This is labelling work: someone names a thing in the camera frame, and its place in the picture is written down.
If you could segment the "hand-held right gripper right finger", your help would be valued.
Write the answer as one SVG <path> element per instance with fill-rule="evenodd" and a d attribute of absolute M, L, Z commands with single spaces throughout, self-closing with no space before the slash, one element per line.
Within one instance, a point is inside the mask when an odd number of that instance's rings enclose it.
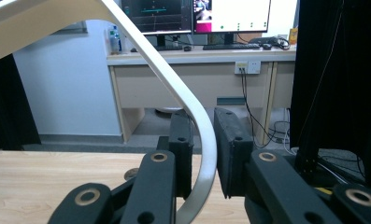
<path fill-rule="evenodd" d="M 217 141 L 217 169 L 225 198 L 244 196 L 244 165 L 250 161 L 253 141 L 237 115 L 224 108 L 214 109 Z"/>

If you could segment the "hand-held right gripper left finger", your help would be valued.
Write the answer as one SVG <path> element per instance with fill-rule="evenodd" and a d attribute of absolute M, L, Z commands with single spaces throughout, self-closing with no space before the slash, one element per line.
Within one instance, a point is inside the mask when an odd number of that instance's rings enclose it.
<path fill-rule="evenodd" d="M 192 191 L 192 125 L 184 110 L 178 110 L 171 116 L 168 145 L 176 159 L 177 196 L 183 199 L 187 199 Z"/>

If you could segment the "white clothes hanger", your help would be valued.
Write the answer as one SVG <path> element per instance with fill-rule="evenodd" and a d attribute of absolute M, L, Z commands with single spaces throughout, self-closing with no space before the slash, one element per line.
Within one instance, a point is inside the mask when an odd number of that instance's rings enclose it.
<path fill-rule="evenodd" d="M 0 1 L 0 59 L 74 22 L 86 20 L 116 24 L 192 117 L 200 134 L 201 164 L 193 190 L 176 215 L 177 224 L 190 224 L 203 209 L 214 183 L 218 153 L 213 126 L 198 99 L 113 0 Z"/>

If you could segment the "white chair base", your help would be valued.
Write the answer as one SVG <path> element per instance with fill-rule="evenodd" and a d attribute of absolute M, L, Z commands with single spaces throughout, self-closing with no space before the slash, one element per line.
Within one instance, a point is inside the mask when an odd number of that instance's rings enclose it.
<path fill-rule="evenodd" d="M 175 113 L 176 111 L 179 111 L 182 109 L 181 107 L 160 107 L 160 108 L 155 108 L 157 112 L 160 113 L 165 113 L 165 114 L 172 114 Z"/>

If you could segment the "beige office desk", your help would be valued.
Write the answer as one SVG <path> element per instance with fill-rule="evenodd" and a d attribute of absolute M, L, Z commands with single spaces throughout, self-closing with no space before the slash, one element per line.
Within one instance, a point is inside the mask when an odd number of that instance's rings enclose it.
<path fill-rule="evenodd" d="M 296 49 L 163 51 L 172 66 L 204 107 L 235 106 L 236 97 L 247 97 L 254 135 L 268 141 L 273 108 L 288 108 L 292 99 Z M 260 61 L 258 75 L 236 75 L 235 63 Z M 122 138 L 129 141 L 144 118 L 146 108 L 177 107 L 178 103 L 137 52 L 109 56 Z"/>

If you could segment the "black curtain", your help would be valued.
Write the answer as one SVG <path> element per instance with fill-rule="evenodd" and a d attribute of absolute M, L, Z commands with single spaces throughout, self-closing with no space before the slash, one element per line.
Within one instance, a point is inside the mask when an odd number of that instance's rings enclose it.
<path fill-rule="evenodd" d="M 305 176 L 322 148 L 356 154 L 371 188 L 371 0 L 300 0 L 291 145 Z"/>
<path fill-rule="evenodd" d="M 12 54 L 0 59 L 0 149 L 40 144 L 36 123 Z"/>

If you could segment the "clear plastic bottle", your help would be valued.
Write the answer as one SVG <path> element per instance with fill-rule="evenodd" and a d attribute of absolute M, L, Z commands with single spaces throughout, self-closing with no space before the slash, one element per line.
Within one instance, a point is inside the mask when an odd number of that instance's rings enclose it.
<path fill-rule="evenodd" d="M 110 44 L 110 53 L 117 55 L 121 53 L 121 39 L 116 25 L 108 30 L 108 39 Z"/>

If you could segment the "monitor with white screen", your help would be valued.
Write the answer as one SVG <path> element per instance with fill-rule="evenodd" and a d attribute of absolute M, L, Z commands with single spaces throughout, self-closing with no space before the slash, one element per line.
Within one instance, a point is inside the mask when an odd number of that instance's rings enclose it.
<path fill-rule="evenodd" d="M 193 0 L 193 33 L 224 35 L 231 44 L 235 35 L 266 33 L 271 0 Z"/>

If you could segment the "monitor with dark screen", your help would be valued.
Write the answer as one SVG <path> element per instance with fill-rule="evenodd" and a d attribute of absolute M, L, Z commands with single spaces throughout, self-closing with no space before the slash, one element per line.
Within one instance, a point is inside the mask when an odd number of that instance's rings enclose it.
<path fill-rule="evenodd" d="M 144 35 L 156 37 L 155 46 L 168 45 L 168 36 L 178 40 L 192 32 L 191 0 L 121 0 L 121 9 Z"/>

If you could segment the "white wall socket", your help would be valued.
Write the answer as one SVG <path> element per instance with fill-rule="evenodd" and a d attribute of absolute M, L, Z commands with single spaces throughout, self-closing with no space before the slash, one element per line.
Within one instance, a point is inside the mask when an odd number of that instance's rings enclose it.
<path fill-rule="evenodd" d="M 235 63 L 236 75 L 258 75 L 261 72 L 262 63 L 260 61 L 246 61 Z"/>

